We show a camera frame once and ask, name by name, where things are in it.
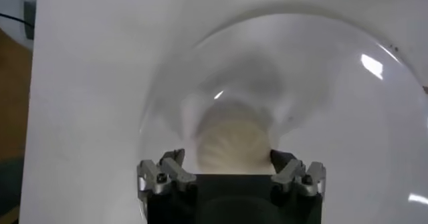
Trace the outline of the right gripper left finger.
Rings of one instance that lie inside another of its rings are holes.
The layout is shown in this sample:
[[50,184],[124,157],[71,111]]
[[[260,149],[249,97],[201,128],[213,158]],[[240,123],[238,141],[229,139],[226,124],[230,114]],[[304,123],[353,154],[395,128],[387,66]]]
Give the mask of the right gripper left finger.
[[167,195],[173,189],[182,193],[196,189],[197,176],[183,167],[185,150],[183,148],[167,151],[155,164],[152,160],[142,160],[137,166],[137,191],[140,201],[150,195]]

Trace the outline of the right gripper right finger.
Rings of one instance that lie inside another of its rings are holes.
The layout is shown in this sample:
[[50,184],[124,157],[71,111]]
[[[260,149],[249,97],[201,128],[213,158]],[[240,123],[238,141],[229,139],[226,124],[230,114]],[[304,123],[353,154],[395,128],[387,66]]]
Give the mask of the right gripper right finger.
[[295,189],[304,197],[324,197],[326,190],[326,167],[321,162],[311,162],[309,167],[292,153],[270,151],[270,160],[275,169],[271,180],[281,186],[281,192]]

